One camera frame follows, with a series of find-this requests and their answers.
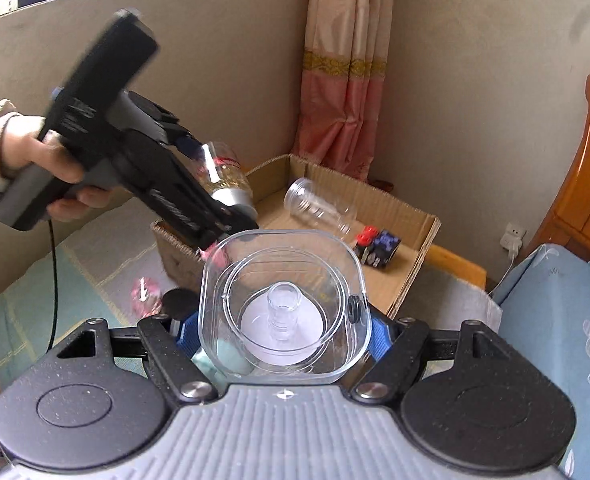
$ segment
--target silver bolt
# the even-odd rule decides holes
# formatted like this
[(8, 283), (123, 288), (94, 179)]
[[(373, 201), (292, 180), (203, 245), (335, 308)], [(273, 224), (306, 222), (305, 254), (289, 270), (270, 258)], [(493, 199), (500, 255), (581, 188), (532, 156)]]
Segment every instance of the silver bolt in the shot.
[(204, 381), (191, 381), (182, 384), (180, 391), (188, 399), (205, 399), (213, 392), (213, 387)]
[(355, 388), (355, 393), (362, 399), (382, 399), (389, 393), (389, 387), (382, 383), (364, 383)]

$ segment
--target beige wall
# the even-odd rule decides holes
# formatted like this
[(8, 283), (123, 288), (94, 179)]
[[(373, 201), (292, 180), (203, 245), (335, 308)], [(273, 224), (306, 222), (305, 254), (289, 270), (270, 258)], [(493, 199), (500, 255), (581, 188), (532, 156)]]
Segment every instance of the beige wall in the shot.
[[(27, 7), (0, 17), (0, 99), (43, 114), (51, 90), (111, 14), (134, 7), (161, 50), (133, 88), (198, 138), (227, 141), (252, 167), (293, 142), (307, 3), (56, 0)], [(0, 225), (0, 291), (48, 251), (47, 242), (43, 225), (30, 234)]]
[(493, 278), (530, 238), (584, 127), (590, 0), (395, 0), (372, 175)]

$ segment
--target corrugated cardboard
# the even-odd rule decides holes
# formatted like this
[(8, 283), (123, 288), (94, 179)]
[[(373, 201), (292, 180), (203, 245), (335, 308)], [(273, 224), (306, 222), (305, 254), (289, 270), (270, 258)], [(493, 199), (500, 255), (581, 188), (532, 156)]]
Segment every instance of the corrugated cardboard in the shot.
[[(353, 203), (361, 224), (387, 229), (401, 238), (402, 245), (385, 269), (362, 267), (369, 301), (387, 316), (394, 317), (437, 234), (440, 221), (434, 215), (413, 208), (364, 182), (310, 164), (294, 155), (282, 155), (248, 173), (259, 214), (258, 224), (262, 229), (310, 228), (283, 208), (286, 190), (294, 180), (303, 176), (345, 202)], [(191, 248), (163, 222), (158, 222), (153, 231), (166, 272), (180, 286), (195, 289), (195, 275), (201, 272), (201, 267)]]

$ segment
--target pink curtain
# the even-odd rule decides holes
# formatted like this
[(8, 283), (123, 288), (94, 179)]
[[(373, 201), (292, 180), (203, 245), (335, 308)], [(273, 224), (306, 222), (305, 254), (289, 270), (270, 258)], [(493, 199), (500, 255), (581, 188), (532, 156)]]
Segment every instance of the pink curtain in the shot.
[(366, 180), (393, 0), (310, 0), (293, 153)]

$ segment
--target gray ridged surface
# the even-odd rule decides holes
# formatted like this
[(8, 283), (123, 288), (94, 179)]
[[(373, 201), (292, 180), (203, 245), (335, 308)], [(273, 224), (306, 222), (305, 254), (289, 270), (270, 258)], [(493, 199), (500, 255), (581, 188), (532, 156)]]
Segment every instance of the gray ridged surface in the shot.
[[(3, 480), (465, 480), (413, 447), (389, 411), (347, 400), (337, 386), (231, 386), (177, 413), (163, 436), (130, 461), (80, 475), (16, 466)], [(560, 480), (549, 467), (518, 478)]]

